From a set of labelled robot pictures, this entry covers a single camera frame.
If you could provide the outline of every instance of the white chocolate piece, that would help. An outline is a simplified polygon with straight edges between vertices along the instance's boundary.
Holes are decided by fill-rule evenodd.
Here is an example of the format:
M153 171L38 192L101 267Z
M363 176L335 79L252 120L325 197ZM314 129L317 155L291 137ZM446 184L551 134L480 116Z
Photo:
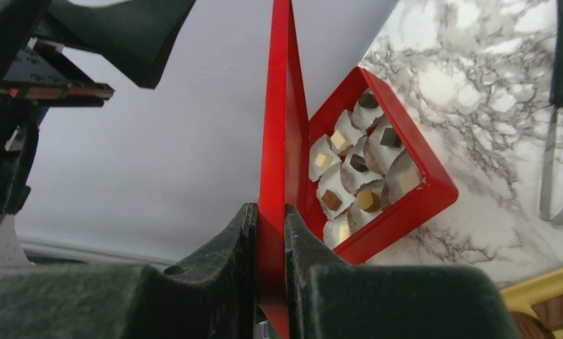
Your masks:
M402 194L412 191L418 184L420 184L420 173L418 169L411 167L398 177L400 189Z
M350 145L355 145L361 137L367 135L367 132L355 127L352 124L350 115L352 115L352 113L345 109L343 113L338 117L333 130L341 131L341 135L350 143Z
M319 168L326 170L331 165L331 156L325 153L319 153L314 160L314 164Z
M348 214L342 213L336 218L329 220L325 223L323 227L323 241L328 248L334 249L339 245L339 234L341 225L349 225Z
M316 158L324 154L331 158L331 162L326 168L321 168L315 164ZM316 182L321 178L321 175L325 173L334 164L341 162L341 159L335 154L335 151L331 146L331 139L328 135L324 134L312 144L309 154L309 164L308 164L308 177L312 182Z
M351 235L350 226L348 224L342 224L339 226L338 244L344 242Z
M333 144L333 147L340 152L346 150L350 145L350 142L345 139L340 131L333 132L333 135L331 136L331 143Z

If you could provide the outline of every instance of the screw hole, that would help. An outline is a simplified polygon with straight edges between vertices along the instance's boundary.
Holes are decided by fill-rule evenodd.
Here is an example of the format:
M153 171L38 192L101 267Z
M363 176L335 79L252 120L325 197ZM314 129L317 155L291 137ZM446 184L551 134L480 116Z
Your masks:
M182 273L185 273L186 270L184 270L183 267L179 266L179 265L173 265L170 267L167 267L163 273L166 275L179 275Z

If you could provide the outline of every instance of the white wall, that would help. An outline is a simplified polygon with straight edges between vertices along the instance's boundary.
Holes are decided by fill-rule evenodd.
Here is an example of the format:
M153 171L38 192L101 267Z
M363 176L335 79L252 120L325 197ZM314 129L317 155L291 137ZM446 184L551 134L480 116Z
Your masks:
M102 0L77 0L85 4ZM198 0L157 90L66 51L117 90L53 109L17 217L21 238L176 261L258 195L272 1ZM366 52L395 0L294 0L309 113Z

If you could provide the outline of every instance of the red box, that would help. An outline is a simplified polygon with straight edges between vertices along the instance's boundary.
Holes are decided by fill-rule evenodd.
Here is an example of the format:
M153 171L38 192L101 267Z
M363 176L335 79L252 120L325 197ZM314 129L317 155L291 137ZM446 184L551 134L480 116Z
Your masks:
M364 263L401 237L441 212L458 198L458 190L433 150L416 127L392 89L360 67L354 68L309 122L310 145L333 128L345 109L352 110L360 95L370 88L405 149L420 170L422 181L416 189L366 224L334 251L348 263ZM323 239L327 221L316 198L318 182L307 180L307 207L302 214L308 228Z
M422 175L422 182L379 217L354 233L335 251L346 261L363 263L400 239L458 197L454 183L390 87L364 69L353 69L309 121L302 83L291 0L273 1L266 87L259 223L257 295L268 320L288 336L283 221L292 204L322 240L326 216L309 180L309 152L323 134L331 135L344 109L371 88Z

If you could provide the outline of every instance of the white marble surface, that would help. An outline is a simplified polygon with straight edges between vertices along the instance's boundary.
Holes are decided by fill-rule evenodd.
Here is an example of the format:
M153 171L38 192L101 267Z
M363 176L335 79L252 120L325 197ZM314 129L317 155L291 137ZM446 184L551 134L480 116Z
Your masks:
M500 287L563 266L563 226L536 207L555 10L555 0L398 3L361 66L391 85L460 196L370 263L470 264ZM563 108L559 121L558 206Z

